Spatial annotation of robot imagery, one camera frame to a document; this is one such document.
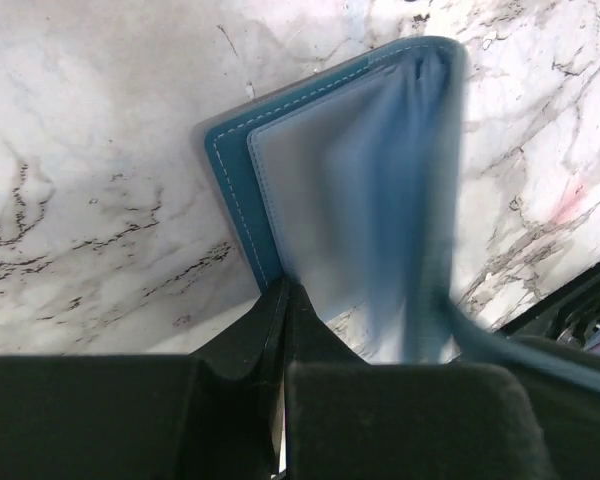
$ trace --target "red stain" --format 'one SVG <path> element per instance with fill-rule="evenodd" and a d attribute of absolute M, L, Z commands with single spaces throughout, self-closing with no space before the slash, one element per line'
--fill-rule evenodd
<path fill-rule="evenodd" d="M 562 198 L 556 207 L 555 213 L 551 216 L 551 221 L 560 225 L 571 220 L 572 215 L 585 196 L 584 185 L 580 180 L 569 181 L 564 192 L 562 192 Z"/>

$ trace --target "blue wallet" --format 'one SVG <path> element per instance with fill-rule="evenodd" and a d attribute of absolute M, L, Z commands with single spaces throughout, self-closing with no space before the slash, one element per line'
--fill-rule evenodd
<path fill-rule="evenodd" d="M 367 302 L 401 362 L 513 361 L 600 392 L 600 372 L 489 334 L 449 299 L 466 55 L 401 39 L 226 116 L 204 146 L 262 291 L 286 275 L 323 320 Z"/>

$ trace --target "white marble countertop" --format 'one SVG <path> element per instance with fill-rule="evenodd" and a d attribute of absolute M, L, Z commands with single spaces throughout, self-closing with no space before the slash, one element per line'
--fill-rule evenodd
<path fill-rule="evenodd" d="M 497 325 L 600 260 L 600 0 L 0 1 L 0 353 L 226 326 L 257 289 L 193 128 L 420 34 L 471 59 L 458 298 Z"/>

